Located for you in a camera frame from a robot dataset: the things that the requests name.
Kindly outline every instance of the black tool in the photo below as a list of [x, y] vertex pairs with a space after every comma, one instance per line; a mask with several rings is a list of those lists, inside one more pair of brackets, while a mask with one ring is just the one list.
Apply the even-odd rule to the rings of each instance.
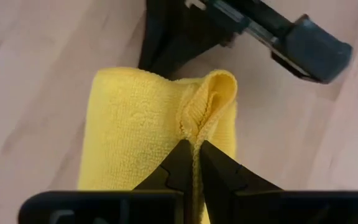
[[259, 0], [147, 0], [139, 68], [170, 78], [187, 61], [244, 31], [266, 45], [272, 58], [298, 78], [330, 83], [349, 64], [352, 47], [307, 15], [295, 23]]
[[[28, 199], [19, 224], [192, 223], [191, 145], [182, 140], [132, 191], [46, 192]], [[203, 193], [212, 224], [358, 223], [358, 192], [284, 191], [205, 141]]]

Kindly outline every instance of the microfiber towel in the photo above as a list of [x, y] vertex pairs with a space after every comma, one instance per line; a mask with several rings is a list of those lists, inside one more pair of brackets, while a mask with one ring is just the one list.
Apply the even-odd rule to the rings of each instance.
[[78, 189], [132, 190], [187, 139], [200, 222], [200, 146], [208, 140], [234, 157], [236, 93], [236, 79], [224, 70], [177, 81], [135, 68], [100, 70], [89, 97]]

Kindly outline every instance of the tool handle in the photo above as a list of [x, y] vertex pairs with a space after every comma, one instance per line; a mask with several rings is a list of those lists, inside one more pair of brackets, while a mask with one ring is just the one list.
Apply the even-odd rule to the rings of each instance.
[[277, 50], [272, 52], [276, 62], [299, 78], [318, 83], [334, 80], [348, 66], [352, 55], [349, 44], [337, 40], [307, 15], [298, 19], [273, 47]]

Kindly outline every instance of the light wood floor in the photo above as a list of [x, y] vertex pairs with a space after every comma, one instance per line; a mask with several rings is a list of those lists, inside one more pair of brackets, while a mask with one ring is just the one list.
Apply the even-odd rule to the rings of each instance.
[[[248, 35], [185, 65], [239, 81], [238, 160], [284, 189], [358, 189], [358, 0], [266, 1], [304, 12], [355, 46], [331, 85], [291, 76]], [[47, 189], [74, 189], [91, 81], [99, 68], [137, 64], [139, 0], [0, 0], [0, 223]]]

